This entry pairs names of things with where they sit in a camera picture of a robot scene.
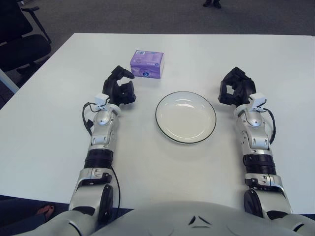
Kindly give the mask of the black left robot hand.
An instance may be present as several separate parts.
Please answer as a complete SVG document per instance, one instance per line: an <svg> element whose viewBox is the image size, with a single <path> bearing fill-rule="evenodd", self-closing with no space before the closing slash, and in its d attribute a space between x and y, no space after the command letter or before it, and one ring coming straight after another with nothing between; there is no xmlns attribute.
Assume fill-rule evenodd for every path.
<svg viewBox="0 0 315 236"><path fill-rule="evenodd" d="M134 79L135 76L121 66L117 66L111 72L111 75L105 80L102 93L109 96L109 103L116 106L121 104L130 104L135 102L136 95L134 93L133 82L118 85L118 80L123 77Z"/></svg>

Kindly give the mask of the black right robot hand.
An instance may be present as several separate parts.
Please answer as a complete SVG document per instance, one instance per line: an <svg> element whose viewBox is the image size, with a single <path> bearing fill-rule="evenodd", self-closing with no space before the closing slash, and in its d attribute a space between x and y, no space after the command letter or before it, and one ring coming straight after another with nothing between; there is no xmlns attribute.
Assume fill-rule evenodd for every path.
<svg viewBox="0 0 315 236"><path fill-rule="evenodd" d="M256 93L254 81L243 70L234 67L221 81L218 100L236 107L249 104L249 96Z"/></svg>

